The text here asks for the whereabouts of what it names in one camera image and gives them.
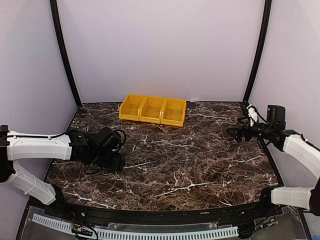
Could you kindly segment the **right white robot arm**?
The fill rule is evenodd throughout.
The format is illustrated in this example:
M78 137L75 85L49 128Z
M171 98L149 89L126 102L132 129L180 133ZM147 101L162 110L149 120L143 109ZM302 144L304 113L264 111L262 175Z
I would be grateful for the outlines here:
M307 141L302 134L291 129L285 130L283 126L284 124L255 122L227 128L226 132L238 143L243 139L248 142L254 137L268 140L278 150L300 162L319 180L320 149ZM301 208L319 216L320 183L317 182L314 187L267 187L260 195L260 202L255 205L255 213L260 217L266 217L274 210L275 205Z

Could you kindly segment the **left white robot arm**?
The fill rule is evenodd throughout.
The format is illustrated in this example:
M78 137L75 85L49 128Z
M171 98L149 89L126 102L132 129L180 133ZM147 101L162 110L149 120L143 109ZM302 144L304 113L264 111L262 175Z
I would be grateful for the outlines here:
M104 127L96 134L68 130L57 135L26 134L0 127L0 181L12 185L40 201L60 218L67 218L70 206L59 187L45 183L25 170L17 161L23 159L58 159L120 172L125 157L119 151L126 143L123 130Z

